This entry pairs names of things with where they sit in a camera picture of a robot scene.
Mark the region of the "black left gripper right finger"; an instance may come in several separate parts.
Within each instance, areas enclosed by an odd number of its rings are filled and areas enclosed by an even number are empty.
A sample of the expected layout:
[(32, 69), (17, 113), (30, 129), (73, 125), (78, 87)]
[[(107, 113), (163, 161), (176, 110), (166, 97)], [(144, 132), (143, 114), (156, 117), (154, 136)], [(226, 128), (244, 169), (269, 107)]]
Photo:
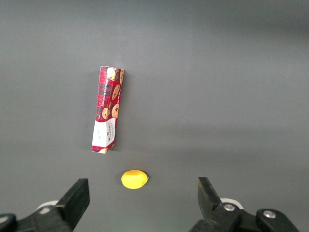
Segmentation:
[(210, 180), (198, 178), (198, 204), (203, 215), (192, 232), (297, 232), (282, 212), (262, 208), (252, 215), (235, 200), (220, 198)]

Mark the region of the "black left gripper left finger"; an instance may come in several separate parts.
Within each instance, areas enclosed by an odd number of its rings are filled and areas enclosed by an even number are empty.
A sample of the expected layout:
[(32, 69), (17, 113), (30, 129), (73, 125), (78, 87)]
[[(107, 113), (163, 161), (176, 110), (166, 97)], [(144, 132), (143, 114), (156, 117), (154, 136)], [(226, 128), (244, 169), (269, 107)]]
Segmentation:
[(78, 179), (60, 200), (45, 202), (18, 220), (13, 213), (0, 215), (2, 232), (71, 232), (90, 203), (87, 178)]

